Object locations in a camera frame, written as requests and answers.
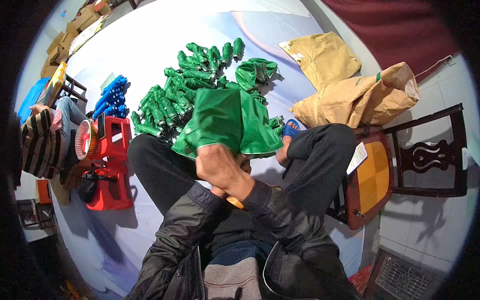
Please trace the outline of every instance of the blue sandal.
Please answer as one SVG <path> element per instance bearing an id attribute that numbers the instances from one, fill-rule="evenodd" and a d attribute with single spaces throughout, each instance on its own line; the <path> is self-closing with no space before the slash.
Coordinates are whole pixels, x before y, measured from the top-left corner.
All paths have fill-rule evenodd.
<path id="1" fill-rule="evenodd" d="M 297 125 L 298 129 L 294 129 L 292 126 L 288 125 L 288 123 L 292 122 L 293 125 Z M 282 137 L 283 138 L 284 136 L 288 135 L 290 136 L 291 138 L 293 138 L 297 133 L 300 132 L 300 126 L 299 124 L 297 123 L 297 121 L 295 121 L 294 119 L 290 119 L 288 121 L 285 122 L 285 125 L 283 125 L 283 133 L 282 133 Z"/>
<path id="2" fill-rule="evenodd" d="M 283 139 L 283 137 L 286 136 L 286 135 L 293 138 L 298 132 L 300 132 L 299 129 L 298 130 L 294 129 L 292 126 L 288 125 L 289 122 L 292 122 L 292 124 L 297 125 L 297 127 L 300 128 L 299 124 L 294 119 L 290 119 L 290 120 L 286 121 L 285 125 L 283 125 L 283 133 L 282 133 L 282 136 L 280 137 L 281 139 Z M 282 167 L 284 167 L 286 169 L 285 172 L 282 175 L 282 179 L 285 177 L 286 173 L 290 169 L 290 167 L 292 165 L 292 162 L 293 162 L 293 160 L 287 159 L 286 162 L 284 162 L 283 164 L 280 164 Z"/>

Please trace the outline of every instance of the jacket sleeve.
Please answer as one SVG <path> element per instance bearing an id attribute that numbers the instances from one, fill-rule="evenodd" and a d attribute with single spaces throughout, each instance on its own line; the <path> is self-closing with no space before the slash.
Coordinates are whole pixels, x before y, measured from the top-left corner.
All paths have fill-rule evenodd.
<path id="1" fill-rule="evenodd" d="M 43 135 L 46 131 L 50 130 L 52 121 L 53 120 L 50 119 L 50 112 L 48 109 L 44 109 L 39 114 L 28 117 L 25 125 L 27 129 L 34 134 Z"/>
<path id="2" fill-rule="evenodd" d="M 218 210 L 224 205 L 224 199 L 195 183 L 165 214 L 125 299 L 162 299 L 178 264 L 220 223 Z"/>
<path id="3" fill-rule="evenodd" d="M 270 229 L 286 251 L 301 257 L 309 267 L 347 279 L 338 246 L 326 233 L 321 219 L 293 204 L 284 191 L 255 181 L 242 204 Z"/>

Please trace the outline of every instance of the foot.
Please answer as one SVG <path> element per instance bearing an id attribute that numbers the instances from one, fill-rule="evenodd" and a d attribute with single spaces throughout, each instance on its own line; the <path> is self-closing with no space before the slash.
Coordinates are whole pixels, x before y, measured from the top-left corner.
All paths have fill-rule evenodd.
<path id="1" fill-rule="evenodd" d="M 293 124 L 293 122 L 288 122 L 287 126 L 292 127 L 295 130 L 298 130 L 298 126 Z M 284 164 L 287 161 L 287 150 L 288 146 L 290 146 L 290 142 L 292 141 L 292 137 L 289 135 L 285 135 L 282 138 L 283 147 L 280 148 L 276 154 L 276 160 L 279 164 Z"/>

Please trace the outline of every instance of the white tile floor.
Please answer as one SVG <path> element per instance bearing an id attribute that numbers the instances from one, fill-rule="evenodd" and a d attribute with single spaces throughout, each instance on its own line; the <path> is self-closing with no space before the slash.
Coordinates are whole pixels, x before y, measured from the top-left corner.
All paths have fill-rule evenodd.
<path id="1" fill-rule="evenodd" d="M 480 136 L 477 95 L 462 55 L 444 63 L 419 84 L 420 101 L 387 127 L 413 120 L 458 103 L 463 105 L 467 143 Z M 414 127 L 400 134 L 403 147 L 416 142 L 452 141 L 449 118 Z M 454 168 L 436 168 L 416 174 L 419 187 L 453 187 Z M 433 198 L 394 195 L 380 219 L 380 243 L 396 252 L 441 271 L 448 271 L 468 232 L 478 195 L 479 170 L 468 172 L 469 190 L 464 197 Z"/>

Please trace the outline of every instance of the knee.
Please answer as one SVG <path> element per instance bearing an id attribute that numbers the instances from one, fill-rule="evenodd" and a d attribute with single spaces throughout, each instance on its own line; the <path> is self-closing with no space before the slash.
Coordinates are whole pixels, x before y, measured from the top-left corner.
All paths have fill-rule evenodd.
<path id="1" fill-rule="evenodd" d="M 166 149 L 167 145 L 161 143 L 158 138 L 149 134 L 140 134 L 128 146 L 127 158 L 132 165 L 149 163 L 146 158 L 152 157 L 153 152 L 161 155 Z"/>
<path id="2" fill-rule="evenodd" d="M 128 161 L 135 164 L 139 160 L 139 158 L 141 160 L 141 157 L 143 157 L 146 152 L 151 149 L 151 144 L 152 141 L 148 134 L 140 134 L 136 136 L 128 146 Z"/>
<path id="3" fill-rule="evenodd" d="M 355 147 L 357 146 L 357 139 L 353 130 L 345 124 L 329 124 L 329 135 L 337 151 L 348 155 L 353 155 Z"/>
<path id="4" fill-rule="evenodd" d="M 63 96 L 62 98 L 58 99 L 58 101 L 57 101 L 57 107 L 58 107 L 58 106 L 68 105 L 69 102 L 72 102 L 72 100 L 70 99 L 70 97 L 68 97 L 68 96 Z"/>

